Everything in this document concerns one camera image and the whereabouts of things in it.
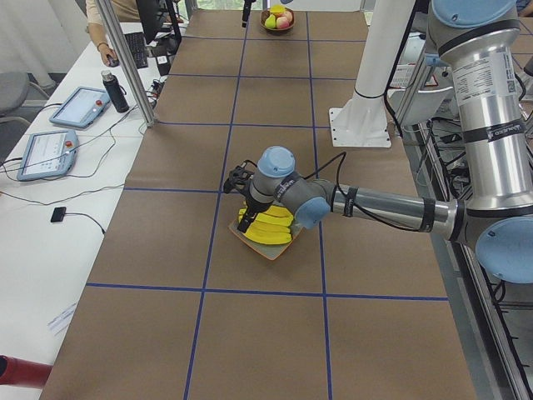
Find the gray chair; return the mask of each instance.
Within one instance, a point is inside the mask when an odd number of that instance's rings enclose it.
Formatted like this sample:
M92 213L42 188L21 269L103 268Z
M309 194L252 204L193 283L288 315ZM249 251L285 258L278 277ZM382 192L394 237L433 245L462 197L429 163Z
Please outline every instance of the gray chair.
M27 73L0 73L0 123L14 121L22 123L26 127L30 126L30 122L26 118L8 115L24 104L30 87L35 88L44 98L49 99L49 96L38 85L30 82Z

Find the white table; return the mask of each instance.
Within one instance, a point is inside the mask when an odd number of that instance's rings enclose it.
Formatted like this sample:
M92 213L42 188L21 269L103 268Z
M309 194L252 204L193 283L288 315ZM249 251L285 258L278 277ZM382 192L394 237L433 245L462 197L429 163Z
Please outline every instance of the white table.
M125 23L122 28L125 33L141 30L139 23ZM159 78L155 61L149 58L148 62L148 68L138 70L145 88ZM122 68L102 65L92 43L48 103L62 103L79 86L103 88L100 72L104 69L110 69L117 76L127 90L128 104L133 107L135 99ZM29 134L57 130L48 121L55 109L50 107L37 116L8 159L22 156ZM110 105L90 128L77 131L80 143L100 135L123 115ZM121 185L137 154L144 129L140 111L133 110L112 130L116 145L90 178L65 177L55 182L19 183L0 173L0 190L49 203L84 191ZM107 133L82 146L70 173L91 174L111 145L112 138ZM11 172L10 176L15 177L16 173ZM54 336L47 324L80 298L103 235L97 224L87 217L66 216L63 222L52 224L52 211L57 206L65 206L68 213L86 213L107 228L121 192L121 188L109 189L50 206L32 205L0 195L0 354L37 363L54 363L66 329ZM37 399L40 392L0 386L2 400Z

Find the black keyboard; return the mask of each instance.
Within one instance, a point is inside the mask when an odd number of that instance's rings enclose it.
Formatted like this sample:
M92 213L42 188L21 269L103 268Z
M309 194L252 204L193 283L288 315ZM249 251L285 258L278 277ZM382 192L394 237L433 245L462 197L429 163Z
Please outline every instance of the black keyboard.
M127 46L130 48L130 52L135 61L137 69L148 67L146 44L144 43L144 33L134 32L125 33Z

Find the water bottle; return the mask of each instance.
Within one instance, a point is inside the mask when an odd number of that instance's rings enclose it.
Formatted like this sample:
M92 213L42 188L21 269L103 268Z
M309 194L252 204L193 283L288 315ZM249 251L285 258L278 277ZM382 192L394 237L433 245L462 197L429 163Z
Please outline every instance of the water bottle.
M107 90L107 94L115 106L118 113L125 113L130 106L127 105L126 98L122 92L122 88L118 84L118 79L111 71L102 71L103 86Z

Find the bowl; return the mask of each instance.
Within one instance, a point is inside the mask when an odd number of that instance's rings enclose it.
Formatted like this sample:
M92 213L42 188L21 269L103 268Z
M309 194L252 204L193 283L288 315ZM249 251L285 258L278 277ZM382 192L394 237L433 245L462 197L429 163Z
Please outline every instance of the bowl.
M270 17L270 9L263 10L261 12L261 26L264 27L268 32L272 32L272 33L283 33L283 32L288 31L294 26L294 22L296 21L296 19L294 18L294 12L290 8L285 7L285 11L288 11L289 13L292 14L292 21L288 27L284 27L283 29L266 27L265 21L267 20L268 17Z

